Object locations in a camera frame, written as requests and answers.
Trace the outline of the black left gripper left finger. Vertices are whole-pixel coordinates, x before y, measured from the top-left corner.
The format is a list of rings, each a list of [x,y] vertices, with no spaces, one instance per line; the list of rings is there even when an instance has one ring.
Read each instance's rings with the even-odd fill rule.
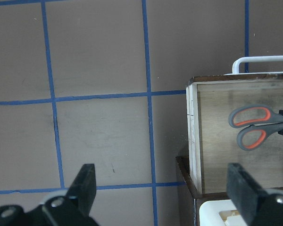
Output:
[[[94,164],[84,164],[67,191],[67,198],[83,216],[90,214],[96,196],[96,175]]]

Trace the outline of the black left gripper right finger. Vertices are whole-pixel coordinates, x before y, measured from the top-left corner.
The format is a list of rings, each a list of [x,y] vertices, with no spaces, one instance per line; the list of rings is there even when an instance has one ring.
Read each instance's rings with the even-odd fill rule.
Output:
[[[269,193],[239,163],[228,164],[226,193],[249,226],[269,196]]]

